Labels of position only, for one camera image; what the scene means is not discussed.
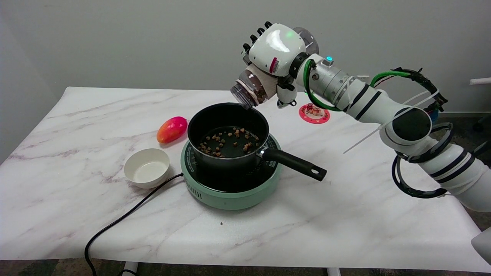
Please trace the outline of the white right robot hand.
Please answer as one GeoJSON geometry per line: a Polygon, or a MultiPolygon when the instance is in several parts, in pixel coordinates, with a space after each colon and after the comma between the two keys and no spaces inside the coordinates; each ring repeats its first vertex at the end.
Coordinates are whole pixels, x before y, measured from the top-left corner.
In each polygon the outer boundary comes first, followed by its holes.
{"type": "Polygon", "coordinates": [[[306,44],[296,30],[267,21],[258,35],[251,35],[251,45],[243,45],[247,64],[239,75],[232,94],[245,108],[261,105],[277,97],[279,108],[296,105],[294,81],[302,63],[309,57],[306,44]]]}

